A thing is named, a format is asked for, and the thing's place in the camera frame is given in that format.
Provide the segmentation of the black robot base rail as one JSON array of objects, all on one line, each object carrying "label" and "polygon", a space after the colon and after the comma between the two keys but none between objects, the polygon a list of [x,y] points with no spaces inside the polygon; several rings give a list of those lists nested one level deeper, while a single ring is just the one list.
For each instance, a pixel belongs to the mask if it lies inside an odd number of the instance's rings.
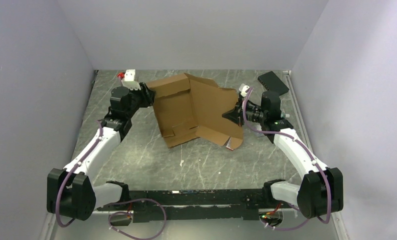
[{"label": "black robot base rail", "polygon": [[131,190],[129,203],[107,204],[102,211],[129,211],[134,223],[159,220],[242,219],[271,217],[286,203],[270,197],[268,190]]}]

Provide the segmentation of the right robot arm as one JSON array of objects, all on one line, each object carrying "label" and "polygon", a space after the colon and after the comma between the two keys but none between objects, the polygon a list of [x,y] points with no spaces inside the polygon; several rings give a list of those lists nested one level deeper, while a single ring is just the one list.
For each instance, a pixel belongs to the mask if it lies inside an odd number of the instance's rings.
[{"label": "right robot arm", "polygon": [[300,184],[283,179],[266,182],[262,202],[269,208],[285,202],[296,207],[305,218],[317,218],[328,224],[331,214],[344,207],[342,172],[337,167],[328,167],[300,139],[281,111],[279,94],[265,91],[261,103],[255,104],[249,100],[252,91],[247,85],[242,87],[238,102],[222,117],[267,137],[284,153],[301,179]]}]

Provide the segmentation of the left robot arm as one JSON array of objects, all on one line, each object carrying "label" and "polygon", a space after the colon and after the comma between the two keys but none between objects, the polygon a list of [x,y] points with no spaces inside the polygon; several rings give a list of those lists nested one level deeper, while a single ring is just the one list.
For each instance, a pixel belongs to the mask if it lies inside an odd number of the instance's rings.
[{"label": "left robot arm", "polygon": [[95,178],[113,150],[124,140],[132,127],[132,117],[140,108],[154,104],[156,93],[146,83],[128,83],[113,88],[110,105],[98,129],[87,146],[70,163],[61,169],[53,168],[46,179],[46,210],[55,214],[58,224],[61,217],[87,220],[94,210],[113,205],[124,210],[131,201],[126,183],[110,180],[93,186]]}]

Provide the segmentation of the brown cardboard box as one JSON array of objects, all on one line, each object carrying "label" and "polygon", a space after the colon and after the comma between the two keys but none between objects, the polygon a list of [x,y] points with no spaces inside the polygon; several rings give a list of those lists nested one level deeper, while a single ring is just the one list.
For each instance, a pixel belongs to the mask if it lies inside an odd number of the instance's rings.
[{"label": "brown cardboard box", "polygon": [[153,111],[168,148],[196,138],[225,146],[231,137],[234,149],[243,143],[243,128],[222,117],[238,102],[235,89],[188,73],[150,81],[147,86],[156,92]]}]

